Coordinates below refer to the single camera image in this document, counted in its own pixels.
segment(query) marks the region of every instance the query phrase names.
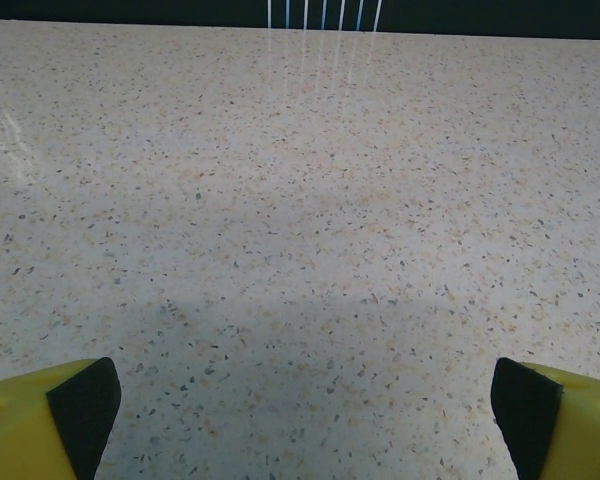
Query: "table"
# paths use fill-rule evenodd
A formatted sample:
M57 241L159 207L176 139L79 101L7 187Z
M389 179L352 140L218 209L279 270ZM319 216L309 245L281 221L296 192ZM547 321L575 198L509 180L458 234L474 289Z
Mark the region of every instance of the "table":
M600 378L600 42L0 22L0 378L111 356L99 478L514 478Z

